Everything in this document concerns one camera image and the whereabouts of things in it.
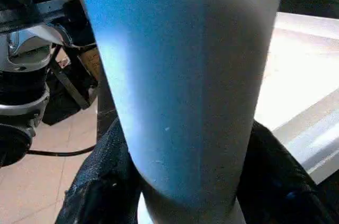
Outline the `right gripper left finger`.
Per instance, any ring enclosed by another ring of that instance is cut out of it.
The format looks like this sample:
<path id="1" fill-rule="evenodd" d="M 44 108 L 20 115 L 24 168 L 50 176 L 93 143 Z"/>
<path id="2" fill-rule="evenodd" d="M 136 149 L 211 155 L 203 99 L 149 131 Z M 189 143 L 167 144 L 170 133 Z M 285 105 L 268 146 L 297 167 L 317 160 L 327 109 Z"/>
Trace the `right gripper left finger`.
<path id="1" fill-rule="evenodd" d="M 116 119 L 65 192 L 56 223 L 137 223 L 140 185 Z"/>

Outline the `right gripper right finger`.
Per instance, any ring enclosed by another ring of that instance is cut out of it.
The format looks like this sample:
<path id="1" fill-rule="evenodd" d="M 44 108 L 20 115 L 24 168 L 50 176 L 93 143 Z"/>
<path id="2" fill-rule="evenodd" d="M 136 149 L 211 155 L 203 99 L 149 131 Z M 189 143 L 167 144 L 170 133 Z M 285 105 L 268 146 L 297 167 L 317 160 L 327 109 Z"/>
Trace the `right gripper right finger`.
<path id="1" fill-rule="evenodd" d="M 273 133 L 253 122 L 237 190 L 246 223 L 338 223 L 338 212 Z"/>

